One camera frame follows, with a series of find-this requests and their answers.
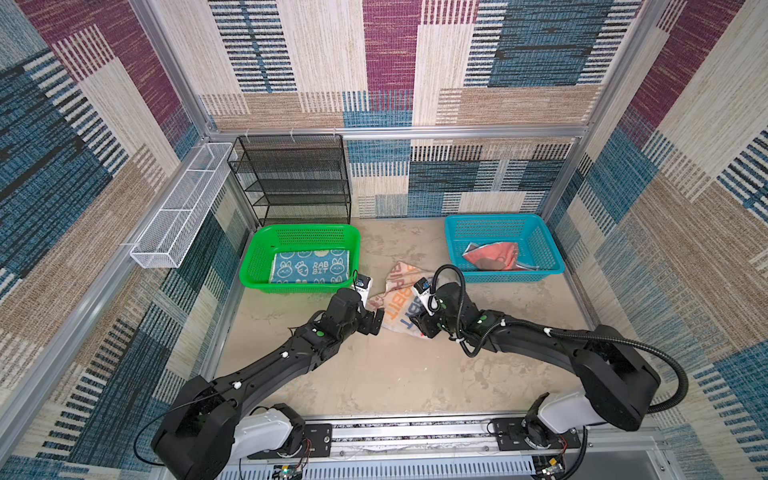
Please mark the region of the pink orange print towel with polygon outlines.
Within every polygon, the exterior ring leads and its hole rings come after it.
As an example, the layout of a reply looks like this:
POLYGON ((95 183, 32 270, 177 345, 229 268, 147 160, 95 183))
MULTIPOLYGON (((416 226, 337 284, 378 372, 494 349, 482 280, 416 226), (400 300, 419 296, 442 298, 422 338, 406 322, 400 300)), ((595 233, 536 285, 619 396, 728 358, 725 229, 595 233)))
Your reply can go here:
POLYGON ((383 329, 424 338, 425 335, 413 322, 414 317, 424 312, 413 286, 422 278, 431 281, 432 277, 432 271, 399 261, 386 276, 385 291, 370 297, 366 307, 368 310, 384 310, 383 329))

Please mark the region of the blue rabbit print towel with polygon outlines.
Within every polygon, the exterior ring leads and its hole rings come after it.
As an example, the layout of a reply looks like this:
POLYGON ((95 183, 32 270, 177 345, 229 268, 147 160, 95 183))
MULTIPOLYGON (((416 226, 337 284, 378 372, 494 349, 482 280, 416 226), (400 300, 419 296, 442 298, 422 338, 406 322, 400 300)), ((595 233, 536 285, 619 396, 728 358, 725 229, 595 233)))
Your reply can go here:
POLYGON ((280 252, 275 255, 270 283, 340 284, 352 273, 348 250, 280 252))

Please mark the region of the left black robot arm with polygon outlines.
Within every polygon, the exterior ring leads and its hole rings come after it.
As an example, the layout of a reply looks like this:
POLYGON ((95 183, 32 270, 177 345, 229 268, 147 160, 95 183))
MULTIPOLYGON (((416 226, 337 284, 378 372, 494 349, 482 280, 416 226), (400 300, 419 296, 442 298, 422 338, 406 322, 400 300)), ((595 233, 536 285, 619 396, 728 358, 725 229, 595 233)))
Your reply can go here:
POLYGON ((341 288, 271 353, 213 380, 188 380, 157 419, 151 449, 160 465, 177 479, 214 479, 235 456, 298 446, 302 425, 292 409, 275 406, 253 420, 247 413, 335 356, 351 335, 377 335, 383 317, 356 290, 341 288))

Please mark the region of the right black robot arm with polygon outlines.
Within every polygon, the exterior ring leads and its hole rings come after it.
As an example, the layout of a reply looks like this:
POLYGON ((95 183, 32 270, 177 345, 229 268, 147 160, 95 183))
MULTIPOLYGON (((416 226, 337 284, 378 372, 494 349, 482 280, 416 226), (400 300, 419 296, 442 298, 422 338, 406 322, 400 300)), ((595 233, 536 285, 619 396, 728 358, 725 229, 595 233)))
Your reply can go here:
POLYGON ((522 355, 579 379, 576 390, 546 392, 529 408, 521 427, 531 447, 548 448, 560 435, 583 426, 636 431, 649 412, 660 377, 617 331, 560 330, 480 310, 455 282, 435 288, 420 279, 412 291, 424 308, 412 321, 426 337, 446 332, 468 353, 522 355))

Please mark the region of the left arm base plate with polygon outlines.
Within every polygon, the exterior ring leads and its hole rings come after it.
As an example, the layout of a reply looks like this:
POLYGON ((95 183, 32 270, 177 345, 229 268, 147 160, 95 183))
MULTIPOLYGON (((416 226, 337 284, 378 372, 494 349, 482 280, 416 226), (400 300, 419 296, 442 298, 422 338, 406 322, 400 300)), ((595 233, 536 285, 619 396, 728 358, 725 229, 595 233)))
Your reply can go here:
POLYGON ((303 432, 294 442, 289 440, 288 447, 281 447, 277 451, 262 451, 247 456, 248 460, 272 460, 290 459, 298 460, 306 455, 309 459, 328 458, 331 454, 331 441, 333 440, 333 426, 331 423, 309 423, 303 428, 303 432))

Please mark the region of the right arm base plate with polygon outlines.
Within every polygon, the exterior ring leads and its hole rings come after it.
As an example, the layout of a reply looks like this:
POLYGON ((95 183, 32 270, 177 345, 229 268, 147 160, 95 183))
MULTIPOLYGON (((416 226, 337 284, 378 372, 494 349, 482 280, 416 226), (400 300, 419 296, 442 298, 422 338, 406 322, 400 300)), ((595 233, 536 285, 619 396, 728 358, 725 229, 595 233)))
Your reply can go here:
POLYGON ((576 430, 557 434, 538 420, 524 416, 498 417, 489 421, 486 431, 495 438, 500 451, 571 450, 581 447, 576 430))

